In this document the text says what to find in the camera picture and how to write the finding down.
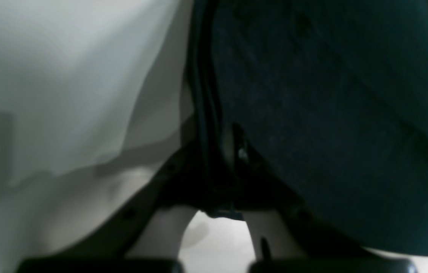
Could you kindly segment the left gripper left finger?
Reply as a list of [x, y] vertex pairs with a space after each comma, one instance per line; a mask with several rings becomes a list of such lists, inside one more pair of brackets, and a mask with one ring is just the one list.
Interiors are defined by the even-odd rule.
[[192, 142], [173, 154], [138, 193], [88, 236], [18, 273], [183, 273], [178, 255], [199, 209], [214, 204], [214, 149]]

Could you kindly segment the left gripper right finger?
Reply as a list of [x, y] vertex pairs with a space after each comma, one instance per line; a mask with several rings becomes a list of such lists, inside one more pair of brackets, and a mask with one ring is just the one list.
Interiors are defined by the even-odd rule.
[[365, 250], [314, 214], [233, 126], [233, 171], [257, 261], [251, 273], [416, 273], [409, 259]]

